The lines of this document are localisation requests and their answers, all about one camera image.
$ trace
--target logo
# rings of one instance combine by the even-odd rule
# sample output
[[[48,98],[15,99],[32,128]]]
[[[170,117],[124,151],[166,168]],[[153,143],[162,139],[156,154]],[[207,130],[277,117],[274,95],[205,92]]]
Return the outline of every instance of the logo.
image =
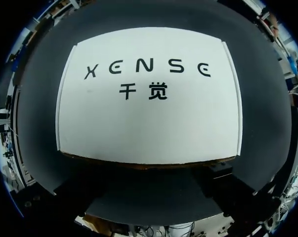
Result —
[[[183,73],[185,71],[184,67],[180,64],[182,62],[181,59],[170,59],[168,61],[168,66],[169,66],[169,70],[170,73]],[[116,60],[114,62],[112,62],[109,66],[108,66],[108,71],[111,74],[120,74],[122,71],[119,70],[120,65],[124,63],[124,60]],[[84,77],[84,79],[88,79],[88,78],[95,78],[97,75],[97,68],[98,66],[100,66],[100,64],[96,64],[95,66],[88,66],[87,67],[87,74]],[[208,63],[199,63],[197,65],[195,65],[196,69],[199,71],[199,73],[205,77],[211,77],[210,74],[208,74],[208,67],[209,64]],[[139,58],[136,61],[136,67],[135,67],[135,72],[138,73],[140,72],[140,68],[144,68],[147,72],[152,72],[154,70],[154,58],[150,58],[150,63],[149,66],[148,64],[142,59]]]

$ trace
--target cable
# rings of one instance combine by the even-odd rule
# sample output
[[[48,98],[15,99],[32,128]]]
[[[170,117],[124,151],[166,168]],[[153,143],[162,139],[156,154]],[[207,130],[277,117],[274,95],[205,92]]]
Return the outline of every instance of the cable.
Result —
[[[141,231],[138,232],[139,235],[146,237],[144,234],[141,233]]]
[[[292,186],[293,188],[298,188],[298,186]]]
[[[153,231],[152,227],[149,227],[149,228],[150,228],[151,231],[152,231],[152,235],[151,235],[151,237],[153,237],[153,235],[154,235],[154,231]]]
[[[174,229],[174,230],[183,230],[183,229],[186,229],[187,227],[192,227],[193,224],[194,224],[194,222],[190,226],[186,226],[186,227],[183,227],[183,228],[176,228],[176,227],[170,227],[170,226],[169,226],[169,228]]]
[[[189,234],[189,237],[192,235],[192,232],[193,232],[193,229],[194,229],[194,227],[195,227],[195,222],[193,222],[193,224],[190,226],[191,227],[191,229],[190,229],[190,231],[189,232],[186,232],[185,234],[183,234],[183,235],[181,235],[180,237],[184,237],[186,234],[188,234],[188,233],[190,233]]]
[[[289,211],[289,207],[288,207],[286,204],[283,203],[281,207],[282,207],[283,209]]]
[[[18,134],[14,130],[12,130],[12,131],[19,138]]]
[[[164,227],[165,237],[167,237],[168,232],[167,232],[165,226],[163,226],[163,227]]]

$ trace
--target white sign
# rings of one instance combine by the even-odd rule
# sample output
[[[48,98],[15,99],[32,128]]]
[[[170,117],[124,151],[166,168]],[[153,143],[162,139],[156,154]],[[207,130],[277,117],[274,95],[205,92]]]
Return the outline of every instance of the white sign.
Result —
[[[158,27],[78,43],[60,83],[56,139],[61,152],[122,163],[236,156],[242,105],[226,44]]]

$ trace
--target wooden edge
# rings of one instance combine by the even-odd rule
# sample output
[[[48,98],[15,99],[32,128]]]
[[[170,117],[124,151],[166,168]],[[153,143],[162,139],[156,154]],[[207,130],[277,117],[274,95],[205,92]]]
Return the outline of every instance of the wooden edge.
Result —
[[[101,218],[98,218],[96,216],[91,216],[86,214],[83,217],[83,221],[95,232],[111,236],[112,232],[110,231],[110,221],[103,220]]]
[[[211,166],[211,165],[218,164],[221,162],[226,162],[235,158],[235,157],[228,157],[228,158],[222,158],[222,159],[208,160],[208,161],[202,161],[202,162],[191,162],[191,163],[185,163],[185,164],[136,164],[136,163],[120,163],[115,161],[104,161],[100,159],[91,159],[91,158],[76,156],[65,152],[61,152],[61,153],[67,157],[82,159],[87,162],[90,162],[91,164],[112,165],[112,166],[120,166],[120,167],[139,169],[139,170],[175,169],[175,168],[193,167],[193,166],[199,166],[199,165]]]

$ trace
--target black surface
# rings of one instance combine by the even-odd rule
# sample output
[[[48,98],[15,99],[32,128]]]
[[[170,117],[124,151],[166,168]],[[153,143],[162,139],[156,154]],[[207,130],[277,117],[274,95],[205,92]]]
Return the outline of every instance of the black surface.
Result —
[[[280,197],[288,186],[292,176],[298,168],[298,108],[292,107],[292,136],[287,160],[277,172],[273,182],[276,187],[273,191],[275,196]]]
[[[48,30],[53,26],[54,21],[51,18],[43,19],[36,26],[36,34],[32,37],[28,46],[25,49],[25,52],[20,55],[18,68],[15,72],[15,76],[13,78],[13,85],[19,85],[20,81],[23,77],[23,73],[25,71],[25,67],[27,66],[28,60],[30,59],[34,49],[40,43],[40,40],[45,36]]]
[[[282,167],[289,150],[291,112],[285,80],[259,30],[241,15],[207,0],[100,0],[52,29],[34,51],[22,81],[19,142],[31,175],[52,192],[85,166],[58,153],[55,141],[57,91],[73,45],[106,32],[145,26],[193,30],[227,42],[243,103],[241,156],[231,164],[234,175],[256,190],[262,188]],[[104,219],[139,225],[185,223],[219,212],[186,169],[117,169],[106,195],[88,210]]]

